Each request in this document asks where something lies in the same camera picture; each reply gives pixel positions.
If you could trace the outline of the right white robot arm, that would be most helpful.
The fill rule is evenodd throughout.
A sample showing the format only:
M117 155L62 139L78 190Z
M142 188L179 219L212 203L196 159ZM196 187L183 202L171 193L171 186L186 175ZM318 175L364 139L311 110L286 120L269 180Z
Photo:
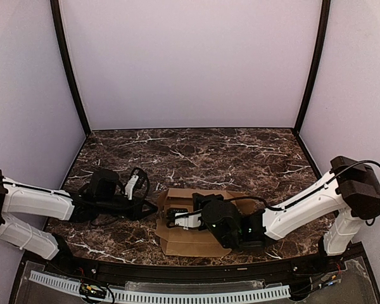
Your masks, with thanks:
M195 214L223 248L259 250L319 217L338 212L320 238L317 258L311 265L314 272L324 272L341 258L360 228L372 225L380 216L380 180L375 164L373 160L337 156L331 160L330 171L316 183L278 205L265 205L249 215L241 214L233 198L195 193Z

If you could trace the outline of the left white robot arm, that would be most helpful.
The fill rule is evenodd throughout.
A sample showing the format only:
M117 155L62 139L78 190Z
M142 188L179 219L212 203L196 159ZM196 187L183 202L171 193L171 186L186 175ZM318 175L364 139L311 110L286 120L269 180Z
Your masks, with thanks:
M99 215L140 220L158 210L146 199L149 189L147 173L137 167L126 183L121 182L117 172L98 170L74 193L22 184L5 177L0 170L0 240L46 260L69 259L72 253L61 236L41 231L15 214L76 223L92 221Z

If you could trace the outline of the brown cardboard box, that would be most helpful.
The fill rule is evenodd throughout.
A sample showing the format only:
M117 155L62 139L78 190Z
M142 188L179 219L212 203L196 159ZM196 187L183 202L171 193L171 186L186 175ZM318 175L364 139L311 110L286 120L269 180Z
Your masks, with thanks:
M230 248L223 248L213 234L205 229L185 230L181 227L167 227L167 211L169 208L185 209L193 212L193 194L203 196L218 194L225 199L232 198L232 204L242 215L250 215L258 210L258 201L238 198L243 193L223 190L179 189L169 188L162 192L158 199L159 216L156 220L156 235L160 238L163 253L166 256L179 257L224 257L231 253Z

